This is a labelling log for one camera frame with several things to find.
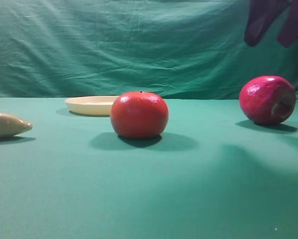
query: apple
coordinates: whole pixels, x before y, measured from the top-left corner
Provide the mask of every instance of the apple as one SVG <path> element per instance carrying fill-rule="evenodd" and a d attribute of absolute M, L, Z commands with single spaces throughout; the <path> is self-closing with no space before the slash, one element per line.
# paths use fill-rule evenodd
<path fill-rule="evenodd" d="M 110 120 L 119 136 L 148 139 L 164 131 L 169 120 L 169 109 L 155 93 L 127 92 L 113 102 Z"/>
<path fill-rule="evenodd" d="M 294 112 L 296 93 L 283 77 L 260 76 L 244 85 L 239 104 L 246 117 L 254 123 L 275 126 Z"/>

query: table surface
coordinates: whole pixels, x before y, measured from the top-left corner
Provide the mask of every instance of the table surface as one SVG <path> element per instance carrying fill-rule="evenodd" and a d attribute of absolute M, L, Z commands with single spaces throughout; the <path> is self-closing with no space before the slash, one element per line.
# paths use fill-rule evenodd
<path fill-rule="evenodd" d="M 63 98 L 0 98 L 0 239 L 298 239 L 298 102 L 276 128 L 238 101 L 166 100 L 159 141 L 123 141 Z"/>

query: green backdrop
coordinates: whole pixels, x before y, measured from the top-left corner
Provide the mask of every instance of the green backdrop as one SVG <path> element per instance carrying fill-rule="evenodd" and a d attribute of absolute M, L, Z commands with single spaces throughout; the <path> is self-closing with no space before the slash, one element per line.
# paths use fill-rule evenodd
<path fill-rule="evenodd" d="M 259 75 L 298 80 L 298 43 L 276 42 L 287 12 L 248 47 L 248 0 L 0 0 L 0 97 L 151 91 L 236 99 Z"/>

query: fake fruit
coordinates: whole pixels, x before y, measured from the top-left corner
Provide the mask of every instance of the fake fruit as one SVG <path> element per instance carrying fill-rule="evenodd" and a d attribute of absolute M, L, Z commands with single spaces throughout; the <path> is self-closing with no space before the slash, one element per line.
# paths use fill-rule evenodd
<path fill-rule="evenodd" d="M 169 119 L 166 102 L 150 92 L 128 92 L 112 105 L 110 120 L 121 137 L 147 139 L 160 135 Z"/>
<path fill-rule="evenodd" d="M 246 117 L 254 123 L 275 126 L 294 112 L 296 93 L 293 86 L 280 76 L 260 76 L 242 88 L 239 104 Z"/>

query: red fruit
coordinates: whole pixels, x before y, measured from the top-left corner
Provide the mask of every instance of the red fruit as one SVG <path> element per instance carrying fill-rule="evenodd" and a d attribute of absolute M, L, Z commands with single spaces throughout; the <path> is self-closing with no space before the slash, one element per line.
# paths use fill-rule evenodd
<path fill-rule="evenodd" d="M 121 137 L 146 139 L 160 135 L 169 119 L 166 102 L 154 93 L 128 92 L 112 105 L 110 120 Z"/>
<path fill-rule="evenodd" d="M 274 126 L 292 115 L 296 93 L 293 86 L 280 76 L 260 76 L 242 88 L 239 103 L 244 114 L 254 123 Z"/>

